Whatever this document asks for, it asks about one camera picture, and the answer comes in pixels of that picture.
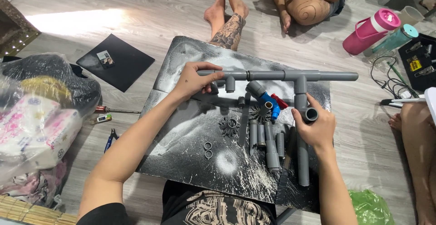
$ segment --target gray shorts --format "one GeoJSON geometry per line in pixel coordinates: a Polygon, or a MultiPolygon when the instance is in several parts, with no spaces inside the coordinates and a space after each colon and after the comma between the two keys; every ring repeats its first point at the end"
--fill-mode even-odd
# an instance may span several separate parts
{"type": "Polygon", "coordinates": [[[344,6],[345,6],[345,0],[338,0],[336,2],[330,3],[330,11],[325,19],[330,18],[332,16],[339,15],[342,9],[344,8],[344,6]]]}

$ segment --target pink water bottle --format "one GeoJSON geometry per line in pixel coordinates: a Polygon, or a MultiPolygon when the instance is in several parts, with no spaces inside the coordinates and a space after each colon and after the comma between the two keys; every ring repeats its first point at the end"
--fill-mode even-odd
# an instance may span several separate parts
{"type": "Polygon", "coordinates": [[[342,46],[348,53],[357,55],[400,25],[400,18],[393,11],[381,8],[373,16],[357,22],[355,31],[342,42],[342,46]]]}

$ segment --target green plastic bag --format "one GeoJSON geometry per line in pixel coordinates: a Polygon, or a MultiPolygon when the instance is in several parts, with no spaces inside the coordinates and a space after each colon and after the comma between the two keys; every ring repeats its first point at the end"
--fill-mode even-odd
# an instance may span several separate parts
{"type": "Polygon", "coordinates": [[[384,199],[371,190],[348,190],[352,198],[359,225],[395,225],[394,218],[384,199]]]}

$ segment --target teal water bottle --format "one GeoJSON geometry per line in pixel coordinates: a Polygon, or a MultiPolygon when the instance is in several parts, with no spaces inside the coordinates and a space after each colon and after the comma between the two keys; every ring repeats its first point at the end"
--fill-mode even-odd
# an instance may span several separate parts
{"type": "Polygon", "coordinates": [[[418,35],[419,33],[416,28],[409,24],[404,24],[400,29],[390,34],[383,42],[377,45],[372,52],[375,53],[382,47],[387,51],[391,51],[409,42],[412,38],[418,37],[418,35]]]}

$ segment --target pliers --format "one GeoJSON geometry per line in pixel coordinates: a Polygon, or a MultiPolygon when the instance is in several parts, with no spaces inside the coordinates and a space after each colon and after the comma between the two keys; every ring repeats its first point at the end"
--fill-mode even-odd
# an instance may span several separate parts
{"type": "Polygon", "coordinates": [[[117,136],[117,134],[115,132],[115,129],[112,128],[111,132],[110,132],[110,136],[109,136],[108,142],[106,143],[105,153],[110,148],[110,146],[112,145],[112,139],[114,139],[114,138],[115,138],[115,140],[118,140],[118,136],[117,136]]]}

